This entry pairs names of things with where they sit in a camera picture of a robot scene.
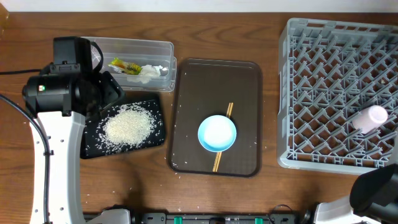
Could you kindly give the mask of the light blue bowl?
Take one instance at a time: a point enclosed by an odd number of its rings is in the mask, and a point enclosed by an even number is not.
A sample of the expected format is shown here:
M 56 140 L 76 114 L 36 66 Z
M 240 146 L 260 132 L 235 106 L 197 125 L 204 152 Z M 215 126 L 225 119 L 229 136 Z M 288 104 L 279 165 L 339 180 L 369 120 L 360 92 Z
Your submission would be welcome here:
M 201 122 L 197 136 L 200 145 L 207 151 L 224 152 L 234 144 L 237 129 L 228 117 L 213 115 Z

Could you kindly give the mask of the yellow green snack wrapper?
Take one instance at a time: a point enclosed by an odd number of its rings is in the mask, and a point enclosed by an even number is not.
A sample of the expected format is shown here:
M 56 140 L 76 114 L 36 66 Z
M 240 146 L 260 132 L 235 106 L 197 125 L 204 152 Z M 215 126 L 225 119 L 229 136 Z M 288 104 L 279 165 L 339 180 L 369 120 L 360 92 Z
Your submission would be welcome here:
M 115 72 L 126 73 L 128 75 L 138 75 L 142 70 L 142 67 L 138 64 L 125 62 L 117 57 L 115 57 L 108 66 L 111 67 Z

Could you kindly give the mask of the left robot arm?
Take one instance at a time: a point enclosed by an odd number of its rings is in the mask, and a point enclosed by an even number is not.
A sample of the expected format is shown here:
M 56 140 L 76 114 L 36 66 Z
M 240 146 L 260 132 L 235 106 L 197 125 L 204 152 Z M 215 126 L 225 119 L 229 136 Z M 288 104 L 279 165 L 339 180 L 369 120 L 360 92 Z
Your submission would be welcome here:
M 49 73 L 22 90 L 34 140 L 31 223 L 85 223 L 80 149 L 86 119 L 124 95 L 109 72 Z

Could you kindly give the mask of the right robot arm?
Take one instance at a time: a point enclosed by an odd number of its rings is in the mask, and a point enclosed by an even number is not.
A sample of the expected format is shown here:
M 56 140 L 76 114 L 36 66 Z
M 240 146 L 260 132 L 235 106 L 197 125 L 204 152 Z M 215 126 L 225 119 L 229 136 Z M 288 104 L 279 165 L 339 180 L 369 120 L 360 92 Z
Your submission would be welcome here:
M 397 223 L 397 139 L 388 165 L 360 175 L 347 197 L 317 205 L 312 223 Z

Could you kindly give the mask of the white tissue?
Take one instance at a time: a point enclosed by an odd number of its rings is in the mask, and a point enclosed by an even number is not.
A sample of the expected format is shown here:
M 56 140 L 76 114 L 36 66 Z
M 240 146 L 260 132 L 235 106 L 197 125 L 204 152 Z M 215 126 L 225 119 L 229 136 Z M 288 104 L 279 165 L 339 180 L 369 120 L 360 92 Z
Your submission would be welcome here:
M 158 78 L 161 75 L 161 71 L 163 66 L 153 66 L 153 65 L 144 65 L 138 75 L 128 75 L 127 81 L 138 83 L 141 82 L 146 84 L 150 82 L 153 78 Z

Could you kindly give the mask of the pink cup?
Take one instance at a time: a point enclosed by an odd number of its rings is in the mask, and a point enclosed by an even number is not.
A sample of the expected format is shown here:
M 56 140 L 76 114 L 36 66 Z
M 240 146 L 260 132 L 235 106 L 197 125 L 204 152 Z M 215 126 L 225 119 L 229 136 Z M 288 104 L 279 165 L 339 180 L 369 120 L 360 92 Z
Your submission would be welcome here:
M 353 120 L 353 127 L 360 129 L 362 134 L 367 134 L 373 129 L 377 129 L 388 119 L 386 109 L 379 105 L 373 105 L 360 112 Z

